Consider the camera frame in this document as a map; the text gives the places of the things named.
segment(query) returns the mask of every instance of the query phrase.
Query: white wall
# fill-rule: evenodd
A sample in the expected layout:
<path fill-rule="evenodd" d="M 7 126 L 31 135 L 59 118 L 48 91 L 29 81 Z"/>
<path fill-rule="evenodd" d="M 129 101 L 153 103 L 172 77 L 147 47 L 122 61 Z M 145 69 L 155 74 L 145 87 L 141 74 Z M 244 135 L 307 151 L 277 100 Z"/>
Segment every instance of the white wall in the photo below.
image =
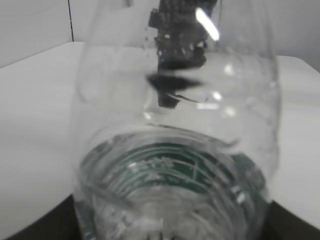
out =
<path fill-rule="evenodd" d="M 67 0 L 0 0 L 0 68 L 69 41 Z"/>
<path fill-rule="evenodd" d="M 70 0 L 75 41 L 87 39 L 86 32 L 98 1 Z M 264 1 L 277 54 L 298 57 L 320 71 L 320 0 Z"/>

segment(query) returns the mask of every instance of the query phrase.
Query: dark object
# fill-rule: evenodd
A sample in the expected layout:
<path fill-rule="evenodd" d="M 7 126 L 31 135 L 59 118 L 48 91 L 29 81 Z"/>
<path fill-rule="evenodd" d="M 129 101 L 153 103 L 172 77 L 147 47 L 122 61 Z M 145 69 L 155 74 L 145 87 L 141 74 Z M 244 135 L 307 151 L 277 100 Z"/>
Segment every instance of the dark object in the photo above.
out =
<path fill-rule="evenodd" d="M 72 196 L 8 240 L 81 240 Z"/>
<path fill-rule="evenodd" d="M 148 75 L 146 79 L 154 89 L 163 93 L 173 93 L 202 85 L 199 81 L 185 77 L 157 73 Z"/>
<path fill-rule="evenodd" d="M 164 74 L 151 74 L 146 76 L 149 84 L 157 90 L 158 94 L 158 105 L 160 107 L 174 109 L 179 100 L 173 98 L 171 96 L 176 96 L 179 98 L 186 99 L 188 101 L 192 101 L 183 96 L 176 95 L 176 91 L 182 91 L 189 88 L 194 88 L 201 86 L 202 83 L 196 80 L 190 80 L 185 77 L 179 77 L 174 75 L 164 75 Z"/>
<path fill-rule="evenodd" d="M 148 23 L 149 27 L 158 30 L 154 41 L 159 71 L 200 68 L 205 64 L 208 34 L 197 22 L 195 13 L 197 8 L 201 8 L 210 16 L 217 1 L 160 0 L 159 8 L 154 8 L 150 13 Z M 167 89 L 175 88 L 175 83 L 169 85 L 167 82 Z M 157 94 L 160 107 L 175 108 L 179 103 L 163 91 L 158 90 Z"/>
<path fill-rule="evenodd" d="M 81 240 L 74 201 L 68 197 L 59 206 L 25 230 L 7 240 Z M 319 240 L 320 231 L 272 203 L 258 240 Z"/>

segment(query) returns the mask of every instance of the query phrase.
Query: white tabletop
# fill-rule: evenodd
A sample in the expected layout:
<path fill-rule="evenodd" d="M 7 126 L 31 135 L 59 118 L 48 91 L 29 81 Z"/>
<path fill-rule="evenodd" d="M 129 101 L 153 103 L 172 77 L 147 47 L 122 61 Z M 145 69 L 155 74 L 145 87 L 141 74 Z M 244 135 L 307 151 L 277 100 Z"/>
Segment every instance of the white tabletop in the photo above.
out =
<path fill-rule="evenodd" d="M 69 194 L 68 121 L 83 43 L 70 42 L 0 69 L 0 239 Z M 273 197 L 320 229 L 320 74 L 280 56 L 281 164 Z"/>

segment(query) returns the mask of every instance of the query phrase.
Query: dark surface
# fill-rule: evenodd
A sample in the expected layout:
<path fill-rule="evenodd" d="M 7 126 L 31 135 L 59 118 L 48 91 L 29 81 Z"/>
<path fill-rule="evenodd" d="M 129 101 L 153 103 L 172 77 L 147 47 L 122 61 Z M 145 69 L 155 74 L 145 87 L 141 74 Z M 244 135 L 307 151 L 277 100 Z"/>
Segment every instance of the dark surface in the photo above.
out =
<path fill-rule="evenodd" d="M 8 240 L 81 240 L 72 197 Z M 320 231 L 274 202 L 258 240 L 320 240 Z"/>

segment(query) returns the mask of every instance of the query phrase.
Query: clear glass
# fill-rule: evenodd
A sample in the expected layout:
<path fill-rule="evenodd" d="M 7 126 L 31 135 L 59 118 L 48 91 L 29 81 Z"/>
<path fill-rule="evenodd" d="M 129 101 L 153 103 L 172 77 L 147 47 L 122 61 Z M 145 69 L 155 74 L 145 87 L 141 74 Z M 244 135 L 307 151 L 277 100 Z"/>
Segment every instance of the clear glass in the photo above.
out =
<path fill-rule="evenodd" d="M 260 0 L 101 0 L 72 107 L 84 240 L 251 240 L 279 161 Z"/>

